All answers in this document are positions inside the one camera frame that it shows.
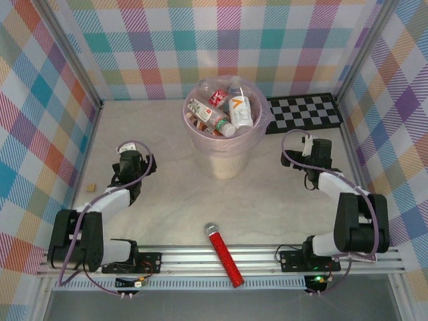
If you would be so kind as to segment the black grey checkerboard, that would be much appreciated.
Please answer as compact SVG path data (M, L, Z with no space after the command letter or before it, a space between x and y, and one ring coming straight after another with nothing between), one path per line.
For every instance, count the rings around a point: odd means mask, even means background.
M282 134L293 129L306 131L338 128L343 123L331 93L268 98L273 120L266 134Z

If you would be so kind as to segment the white ribbed waste bin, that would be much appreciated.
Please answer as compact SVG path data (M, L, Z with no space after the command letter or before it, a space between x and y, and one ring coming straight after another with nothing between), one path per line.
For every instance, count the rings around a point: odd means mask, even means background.
M250 153L264 134L256 129L231 138L188 130L195 161L203 173L214 179L230 179L247 166Z

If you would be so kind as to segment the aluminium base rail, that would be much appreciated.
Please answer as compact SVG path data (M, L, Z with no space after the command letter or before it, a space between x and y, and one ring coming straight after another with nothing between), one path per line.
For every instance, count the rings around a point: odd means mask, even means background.
M280 253L275 245L232 245L229 251L242 276L280 276ZM210 245L141 246L139 252L160 252L160 276L223 277L226 272ZM350 273L402 274L406 271L398 249L377 255L376 261L352 261Z

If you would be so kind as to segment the red glitter microphone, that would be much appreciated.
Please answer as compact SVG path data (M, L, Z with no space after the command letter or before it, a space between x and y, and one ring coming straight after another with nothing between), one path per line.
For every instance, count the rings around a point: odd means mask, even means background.
M225 269L232 286L234 288L242 286L245 281L219 232L218 226L214 223L207 223L204 226L204 230L205 235L209 238L223 268Z

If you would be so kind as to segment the aluminium frame post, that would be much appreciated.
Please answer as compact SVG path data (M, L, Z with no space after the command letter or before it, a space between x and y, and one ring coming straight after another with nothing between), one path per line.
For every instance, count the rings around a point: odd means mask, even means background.
M347 48L349 56L343 63L333 96L340 102L355 83L359 71L374 49L379 37L400 0L367 0L358 17Z
M69 41L66 32L61 27L54 11L49 6L48 0L33 0L33 4L42 16L43 20L47 23L48 29L57 41L58 47L64 54L65 59L75 72L77 79L81 82L83 89L89 95L91 101L96 105L96 107L98 109L102 109L103 101L98 95L89 75L86 72L86 69Z

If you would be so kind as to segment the aluminium side rail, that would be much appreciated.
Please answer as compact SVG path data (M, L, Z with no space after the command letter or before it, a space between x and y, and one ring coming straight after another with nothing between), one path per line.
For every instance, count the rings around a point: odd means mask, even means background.
M83 190L83 180L105 102L101 100L95 105L89 116L82 110L79 111L77 120L69 122L65 119L60 122L60 128L68 138L60 178L68 185L58 211L71 209L78 204L77 198Z
M383 252L389 247L387 200L380 194L370 194L364 190L365 183L346 114L341 106L338 108L342 117L340 129L354 182L346 182L350 190L339 194L334 240L343 252Z

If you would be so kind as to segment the clear bottle leaf label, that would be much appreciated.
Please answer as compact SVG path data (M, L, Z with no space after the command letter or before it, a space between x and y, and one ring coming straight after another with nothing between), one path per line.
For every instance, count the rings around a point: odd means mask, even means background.
M236 129L229 121L229 117L216 108L211 108L195 98L191 98L187 104L190 112L196 116L201 122L217 130L222 136L231 138Z

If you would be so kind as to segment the clear plastic bottle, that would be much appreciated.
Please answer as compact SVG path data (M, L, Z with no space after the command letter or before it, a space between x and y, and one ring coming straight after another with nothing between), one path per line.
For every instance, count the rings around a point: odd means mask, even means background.
M214 80L211 79L202 79L198 84L199 95L204 97L204 99L209 100L211 97L218 91L219 86Z

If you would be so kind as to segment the crushed bottle red label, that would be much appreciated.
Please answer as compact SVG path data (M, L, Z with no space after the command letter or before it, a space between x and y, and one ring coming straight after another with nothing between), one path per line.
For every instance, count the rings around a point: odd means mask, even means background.
M209 98L208 102L215 108L219 108L221 105L225 103L227 100L227 92L222 89L218 89L214 91L214 93Z

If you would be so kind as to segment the large bottle white label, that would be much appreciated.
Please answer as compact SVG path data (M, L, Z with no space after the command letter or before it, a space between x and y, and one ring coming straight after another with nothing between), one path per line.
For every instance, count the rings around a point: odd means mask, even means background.
M251 90L239 76L230 79L228 89L229 116L237 131L245 131L253 127L251 96Z

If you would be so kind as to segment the pink-lined waste bin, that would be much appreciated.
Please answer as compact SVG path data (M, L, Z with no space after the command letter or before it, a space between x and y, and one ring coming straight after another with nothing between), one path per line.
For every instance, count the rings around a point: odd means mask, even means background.
M251 150L265 136L267 127L273 120L270 103L255 83L245 78L242 79L242 82L244 87L252 93L249 100L251 103L251 115L255 118L255 124L254 127L247 132L235 134L231 138L214 136L197 130L193 123L186 117L186 113L189 111L187 105L190 100L192 98L201 97L199 85L193 85L190 92L187 94L183 107L181 108L182 121L191 142L195 148L198 148L201 152L213 157L229 158Z

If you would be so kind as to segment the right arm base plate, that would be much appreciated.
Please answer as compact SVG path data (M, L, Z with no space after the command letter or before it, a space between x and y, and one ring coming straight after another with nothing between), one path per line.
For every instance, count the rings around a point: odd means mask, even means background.
M339 272L341 265L331 257L306 255L302 250L281 251L280 265L288 272Z

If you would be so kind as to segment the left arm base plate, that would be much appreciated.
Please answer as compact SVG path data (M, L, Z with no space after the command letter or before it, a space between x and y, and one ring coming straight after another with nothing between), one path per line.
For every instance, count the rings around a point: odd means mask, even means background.
M109 263L102 267L103 274L159 274L161 252L135 252L126 261Z

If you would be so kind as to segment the small power connector module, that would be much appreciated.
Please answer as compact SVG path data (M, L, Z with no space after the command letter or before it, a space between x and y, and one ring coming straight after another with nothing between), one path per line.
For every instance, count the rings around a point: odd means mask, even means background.
M328 284L333 281L333 276L304 276L306 288L304 291L310 295L320 295L324 292Z
M143 286L147 285L149 278L150 276L142 276L136 279L116 278L114 288L122 299L128 297L131 300Z

